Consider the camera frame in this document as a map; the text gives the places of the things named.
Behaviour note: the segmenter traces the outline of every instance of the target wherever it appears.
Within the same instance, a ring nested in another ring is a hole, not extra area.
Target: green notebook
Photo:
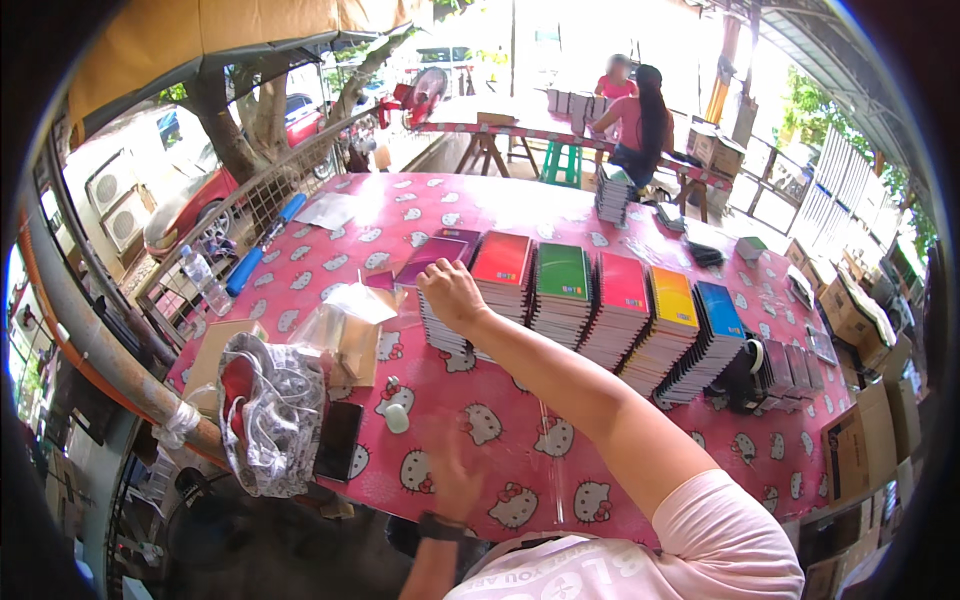
[[[584,249],[541,243],[537,262],[538,294],[589,300],[589,263]]]

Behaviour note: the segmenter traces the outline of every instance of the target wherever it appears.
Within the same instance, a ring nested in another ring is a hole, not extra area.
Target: pink tablecloth
[[[384,261],[402,260],[443,226],[500,229],[599,250],[640,255],[650,262],[716,281],[731,292],[744,325],[787,344],[804,344],[804,322],[820,324],[786,291],[787,261],[766,253],[748,265],[728,248],[722,269],[700,269],[653,211],[630,208],[627,226],[598,222],[592,195],[532,181],[430,174],[348,175],[326,190],[374,200],[338,231],[292,224],[274,242],[263,263],[225,319],[258,319],[270,342],[282,343],[321,299],[324,290],[353,282]],[[696,227],[708,227],[691,224]],[[171,371],[182,390],[200,344],[191,340]],[[494,364],[449,357],[427,346],[419,324],[385,327],[373,388],[328,391],[331,400],[364,405],[352,478],[323,480],[337,492],[408,518],[432,506],[434,491],[419,432],[430,415],[459,413],[465,442],[492,461],[486,488],[469,525],[481,538],[504,540],[517,533],[563,529],[658,546],[647,519],[612,479],[583,435],[551,415],[544,428],[540,403]],[[719,400],[663,407],[747,492],[781,520],[826,504],[820,428],[850,401],[840,371],[821,364],[827,393],[807,410],[740,416]],[[388,388],[395,375],[399,386]],[[389,432],[385,399],[409,408],[411,428]],[[656,456],[644,460],[657,460]]]
[[[508,126],[477,123],[478,111],[509,114],[516,118],[516,123]],[[589,129],[581,134],[574,133],[570,126],[570,115],[547,110],[546,94],[542,92],[534,92],[522,98],[511,98],[497,94],[477,94],[476,96],[452,98],[440,103],[433,114],[430,115],[429,122],[418,126],[417,129],[422,132],[502,133],[514,137],[532,137],[572,146],[594,148],[603,150],[608,154],[613,152],[614,146],[614,142],[607,137],[591,137],[592,132]],[[660,154],[659,165],[725,192],[730,192],[733,189],[731,181],[717,177],[688,162],[677,160],[667,153]]]

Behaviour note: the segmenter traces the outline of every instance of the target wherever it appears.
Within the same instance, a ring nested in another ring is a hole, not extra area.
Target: woman
[[[673,114],[660,93],[662,76],[656,67],[642,64],[636,69],[639,100],[619,98],[591,128],[594,135],[617,124],[617,144],[610,157],[627,172],[637,187],[653,179],[660,151],[673,150]]]
[[[783,530],[660,409],[586,358],[492,312],[461,261],[441,258],[417,285],[441,321],[590,438],[650,518],[663,553],[628,540],[528,534],[522,546],[498,544],[452,589],[457,540],[482,476],[468,473],[452,447],[428,446],[436,511],[420,518],[401,600],[800,597],[804,575]]]
[[[636,84],[630,81],[630,59],[622,54],[611,56],[607,60],[607,72],[597,80],[593,93],[611,100],[626,96],[635,98],[638,92]],[[593,164],[599,169],[602,163],[603,151],[598,150],[593,153]]]

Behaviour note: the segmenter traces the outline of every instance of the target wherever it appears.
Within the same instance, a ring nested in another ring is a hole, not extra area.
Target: plastic water bottle
[[[213,276],[210,264],[205,258],[190,250],[189,246],[180,248],[180,255],[183,257],[183,271],[200,290],[206,303],[218,317],[226,315],[233,307],[233,299],[227,295],[227,290],[220,285],[220,281]]]

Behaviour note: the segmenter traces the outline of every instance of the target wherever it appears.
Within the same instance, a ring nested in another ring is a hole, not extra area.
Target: red fan
[[[432,66],[422,70],[412,84],[397,84],[392,99],[380,99],[380,129],[390,125],[391,110],[407,110],[407,127],[426,122],[427,117],[446,95],[446,71]]]

